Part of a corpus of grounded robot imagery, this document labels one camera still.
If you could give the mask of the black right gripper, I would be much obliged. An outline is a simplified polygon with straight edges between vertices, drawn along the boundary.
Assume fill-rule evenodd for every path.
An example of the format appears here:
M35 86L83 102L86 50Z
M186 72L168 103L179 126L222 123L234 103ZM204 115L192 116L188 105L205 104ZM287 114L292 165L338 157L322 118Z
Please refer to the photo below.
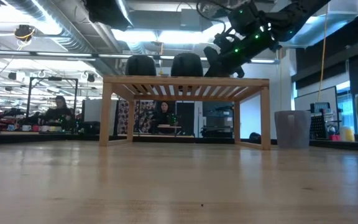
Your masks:
M252 32L243 39L228 32L217 34L214 44L220 48L220 53L213 56L214 77L229 77L236 73L237 78L243 78L243 64L250 63L266 49L272 52L280 49L280 44L271 32L261 30Z

